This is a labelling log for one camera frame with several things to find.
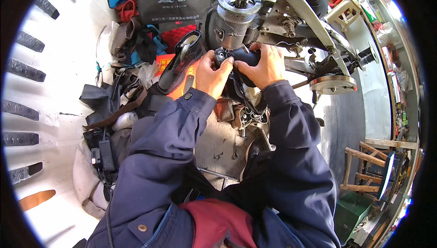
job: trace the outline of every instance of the black boot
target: black boot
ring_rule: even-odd
[[[165,68],[158,81],[158,91],[167,95],[185,78],[188,67],[202,55],[200,31],[187,33],[175,46],[175,56]]]

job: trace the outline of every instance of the red bag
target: red bag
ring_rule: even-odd
[[[122,19],[122,22],[129,22],[132,17],[139,15],[137,0],[128,0],[127,2],[125,2],[122,6],[122,10],[118,14]]]

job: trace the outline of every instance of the metal wheel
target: metal wheel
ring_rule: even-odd
[[[357,82],[349,76],[328,75],[314,79],[309,83],[309,88],[320,94],[341,94],[357,90]]]

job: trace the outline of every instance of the shoe repair machine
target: shoe repair machine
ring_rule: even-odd
[[[293,86],[309,84],[313,103],[317,94],[335,95],[357,89],[351,77],[353,71],[377,59],[372,48],[358,53],[340,33],[319,20],[305,0],[217,0],[206,12],[202,23],[202,38],[207,50],[215,50],[216,63],[229,56],[256,66],[259,51],[249,51],[252,42],[284,47],[296,53],[285,57],[285,68],[308,78]],[[302,63],[303,47],[310,47],[309,63]],[[315,49],[328,53],[321,62],[315,62]],[[246,76],[234,69],[223,92],[224,98],[243,103],[255,114],[264,113],[266,103],[256,106],[248,100],[243,85],[255,87]]]

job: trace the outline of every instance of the sneaker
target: sneaker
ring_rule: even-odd
[[[264,143],[262,142],[262,140],[253,140],[249,146],[247,147],[246,150],[246,165],[244,166],[243,170],[240,172],[240,182],[244,179],[247,178],[247,174],[244,175],[244,171],[249,171],[250,166],[253,163],[253,159],[254,157],[260,153],[261,151],[264,151]]]

